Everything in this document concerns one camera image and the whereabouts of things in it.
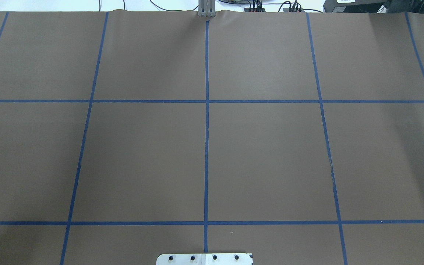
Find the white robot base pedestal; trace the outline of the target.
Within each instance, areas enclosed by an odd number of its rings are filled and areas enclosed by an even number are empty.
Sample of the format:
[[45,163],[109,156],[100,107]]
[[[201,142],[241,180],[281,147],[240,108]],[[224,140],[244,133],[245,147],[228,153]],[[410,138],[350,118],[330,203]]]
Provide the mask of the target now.
[[253,265],[254,259],[249,253],[188,253],[161,254],[157,265]]

